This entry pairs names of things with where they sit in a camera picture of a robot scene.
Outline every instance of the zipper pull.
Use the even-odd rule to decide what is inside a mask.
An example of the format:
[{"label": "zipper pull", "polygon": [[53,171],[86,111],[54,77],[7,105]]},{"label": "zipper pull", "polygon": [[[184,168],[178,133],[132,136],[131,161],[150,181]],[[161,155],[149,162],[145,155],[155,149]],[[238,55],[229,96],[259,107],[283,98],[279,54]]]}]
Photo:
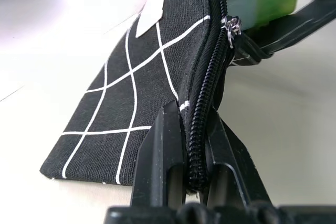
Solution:
[{"label": "zipper pull", "polygon": [[220,21],[220,23],[222,24],[221,29],[225,28],[227,30],[227,39],[229,41],[230,48],[232,49],[235,36],[242,34],[242,21],[239,17],[231,17],[227,15]]}]

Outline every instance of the white label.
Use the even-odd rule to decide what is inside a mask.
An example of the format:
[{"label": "white label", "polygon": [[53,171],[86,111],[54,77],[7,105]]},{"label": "white label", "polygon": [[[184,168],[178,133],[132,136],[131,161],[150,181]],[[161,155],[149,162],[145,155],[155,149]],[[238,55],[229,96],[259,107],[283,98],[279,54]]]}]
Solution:
[{"label": "white label", "polygon": [[162,18],[163,1],[164,0],[147,0],[139,18],[135,35],[136,38],[143,35]]}]

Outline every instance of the white table surface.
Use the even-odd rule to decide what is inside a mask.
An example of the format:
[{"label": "white table surface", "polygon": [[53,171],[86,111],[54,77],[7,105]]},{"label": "white table surface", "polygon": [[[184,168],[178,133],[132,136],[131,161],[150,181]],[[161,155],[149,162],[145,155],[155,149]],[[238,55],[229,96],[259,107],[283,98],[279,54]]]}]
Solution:
[{"label": "white table surface", "polygon": [[[299,0],[302,7],[309,0]],[[39,168],[145,0],[0,0],[1,223],[102,223],[131,188]],[[230,68],[220,113],[275,204],[336,204],[336,23],[253,67]]]}]

